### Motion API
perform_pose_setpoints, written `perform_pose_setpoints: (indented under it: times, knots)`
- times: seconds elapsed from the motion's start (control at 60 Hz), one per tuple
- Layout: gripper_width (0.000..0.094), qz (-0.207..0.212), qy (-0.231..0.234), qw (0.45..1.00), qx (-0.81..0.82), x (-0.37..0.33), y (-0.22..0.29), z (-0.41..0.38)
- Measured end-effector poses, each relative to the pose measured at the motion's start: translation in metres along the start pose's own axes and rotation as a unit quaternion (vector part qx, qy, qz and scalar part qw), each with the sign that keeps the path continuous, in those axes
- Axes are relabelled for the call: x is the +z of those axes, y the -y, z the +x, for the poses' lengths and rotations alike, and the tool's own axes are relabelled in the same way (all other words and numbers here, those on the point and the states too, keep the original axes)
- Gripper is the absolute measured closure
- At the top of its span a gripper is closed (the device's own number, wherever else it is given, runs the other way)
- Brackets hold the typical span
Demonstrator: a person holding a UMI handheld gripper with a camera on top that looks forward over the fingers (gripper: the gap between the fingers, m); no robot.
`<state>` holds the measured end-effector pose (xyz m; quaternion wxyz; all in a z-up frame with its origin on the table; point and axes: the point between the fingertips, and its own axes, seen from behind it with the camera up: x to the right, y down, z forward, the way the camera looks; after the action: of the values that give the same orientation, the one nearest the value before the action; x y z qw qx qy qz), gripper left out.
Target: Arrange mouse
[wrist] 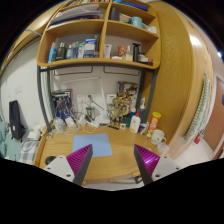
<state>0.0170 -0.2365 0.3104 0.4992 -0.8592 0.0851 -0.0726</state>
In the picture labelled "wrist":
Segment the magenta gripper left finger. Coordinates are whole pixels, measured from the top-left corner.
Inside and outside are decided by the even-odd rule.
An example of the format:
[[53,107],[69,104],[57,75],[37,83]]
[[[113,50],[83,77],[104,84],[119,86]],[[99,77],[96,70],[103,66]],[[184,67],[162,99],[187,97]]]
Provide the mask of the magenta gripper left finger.
[[66,157],[75,178],[73,182],[81,186],[93,155],[92,145],[84,146]]

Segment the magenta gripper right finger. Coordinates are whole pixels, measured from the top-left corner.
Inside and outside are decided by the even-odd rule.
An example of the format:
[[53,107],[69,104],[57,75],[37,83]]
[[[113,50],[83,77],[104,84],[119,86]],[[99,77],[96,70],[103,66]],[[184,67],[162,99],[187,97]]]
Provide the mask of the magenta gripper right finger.
[[152,151],[137,144],[134,145],[134,156],[143,183],[145,185],[152,183],[152,174],[160,160],[160,157]]

